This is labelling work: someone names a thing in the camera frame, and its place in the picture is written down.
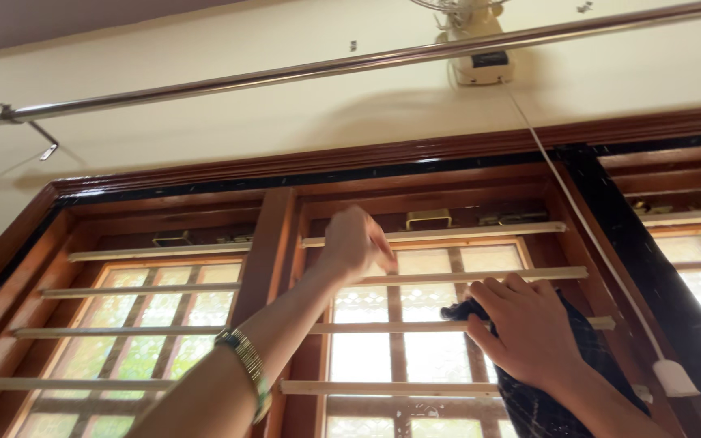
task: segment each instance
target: bracelet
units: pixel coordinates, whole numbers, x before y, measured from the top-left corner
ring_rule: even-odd
[[[223,329],[218,336],[215,337],[215,345],[227,344],[242,362],[245,371],[251,378],[254,389],[258,394],[258,409],[256,417],[253,419],[253,424],[258,423],[264,418],[269,410],[269,405],[272,403],[272,394],[269,392],[267,379],[264,377],[264,362],[256,353],[253,344],[237,329]]]

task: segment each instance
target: curtain rod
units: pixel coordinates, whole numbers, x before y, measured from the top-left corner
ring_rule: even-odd
[[[129,93],[91,97],[58,104],[36,105],[19,109],[12,109],[9,105],[2,105],[0,125],[34,122],[43,118],[171,101],[185,97],[222,93],[230,90],[241,90],[258,86],[295,82],[298,80],[384,69],[397,65],[411,65],[439,59],[499,52],[519,47],[543,45],[580,37],[588,37],[590,35],[608,34],[610,32],[640,27],[658,26],[696,18],[701,18],[701,2],[587,19],[572,23],[535,27],[528,30],[518,30],[506,34],[482,36],[462,41],[409,47],[370,55],[296,65],[282,69],[232,75],[187,84],[161,86]]]

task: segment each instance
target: white wall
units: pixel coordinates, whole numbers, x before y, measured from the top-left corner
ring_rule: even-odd
[[[505,30],[675,4],[514,0]],[[250,0],[0,52],[15,107],[429,44],[407,0]],[[701,106],[701,20],[522,49],[513,84],[536,125]],[[235,91],[0,128],[0,234],[54,178],[520,127],[497,86],[457,89],[445,62]]]

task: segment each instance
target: white cord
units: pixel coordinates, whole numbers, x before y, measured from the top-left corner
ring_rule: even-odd
[[[507,91],[507,94],[510,96],[510,100],[512,100],[512,104],[516,106],[516,110],[518,110],[518,114],[520,114],[521,118],[523,119],[523,122],[526,123],[527,127],[529,128],[529,132],[532,134],[532,137],[534,137],[535,143],[538,144],[538,148],[540,148],[540,153],[543,154],[543,158],[545,158],[545,161],[548,163],[550,170],[553,172],[553,175],[556,177],[556,181],[559,181],[559,185],[561,186],[561,190],[563,190],[564,194],[567,196],[567,199],[570,202],[570,206],[572,206],[572,210],[575,211],[575,214],[578,216],[578,219],[580,220],[580,224],[583,225],[583,229],[586,230],[587,234],[589,234],[589,238],[591,238],[591,242],[594,243],[594,246],[597,248],[597,251],[599,252],[599,255],[602,257],[604,264],[610,270],[610,273],[613,275],[613,278],[615,279],[616,283],[618,283],[618,287],[620,287],[621,290],[624,292],[624,295],[626,295],[626,298],[628,299],[629,304],[632,305],[632,309],[635,311],[637,318],[640,320],[640,324],[643,324],[643,329],[645,330],[645,333],[648,335],[648,339],[650,340],[650,343],[654,346],[654,350],[656,351],[657,357],[659,358],[659,360],[666,360],[666,358],[664,357],[664,353],[661,352],[661,347],[659,346],[659,343],[657,342],[656,337],[654,336],[654,332],[652,330],[650,330],[650,326],[648,325],[648,322],[646,321],[645,316],[643,316],[643,312],[638,307],[634,298],[632,298],[632,294],[629,292],[628,288],[626,288],[626,285],[624,284],[624,282],[621,281],[621,276],[618,275],[618,272],[615,270],[613,265],[610,263],[610,259],[608,258],[608,255],[605,254],[604,251],[602,250],[602,247],[600,246],[599,241],[597,240],[597,236],[595,236],[593,234],[593,232],[591,232],[591,228],[589,227],[589,224],[586,221],[586,218],[583,217],[583,215],[580,213],[580,210],[578,209],[578,205],[575,203],[575,200],[572,198],[570,191],[567,189],[567,184],[564,184],[564,180],[561,179],[561,175],[559,174],[559,171],[556,170],[556,166],[553,165],[553,161],[550,160],[548,153],[545,152],[545,148],[543,147],[542,143],[540,142],[540,137],[538,137],[538,134],[536,132],[534,132],[534,127],[532,127],[531,123],[529,123],[529,119],[527,118],[527,116],[525,114],[523,114],[523,110],[521,110],[521,106],[518,105],[518,102],[516,101],[515,96],[512,95],[512,92],[510,91],[510,86],[508,86],[507,82],[505,82],[505,78],[500,76],[499,80],[502,83],[502,85],[505,86],[505,90]]]

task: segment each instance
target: black cloth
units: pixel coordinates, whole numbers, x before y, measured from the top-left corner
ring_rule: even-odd
[[[583,360],[600,373],[611,385],[633,403],[640,411],[650,416],[648,406],[634,393],[632,386],[618,368],[610,353],[600,343],[599,338],[588,320],[578,312],[561,295],[557,289],[561,303],[567,309],[570,318],[570,327],[575,335],[580,355]],[[466,321],[470,313],[474,313],[481,320],[489,320],[488,314],[481,305],[468,299],[464,303],[443,307],[440,311],[444,320]],[[494,323],[491,323],[492,333],[498,336]],[[499,393],[510,416],[513,427],[520,438],[588,438],[593,437],[583,423],[561,406],[547,393],[537,388],[525,385],[511,377],[503,369],[494,365],[498,377]]]

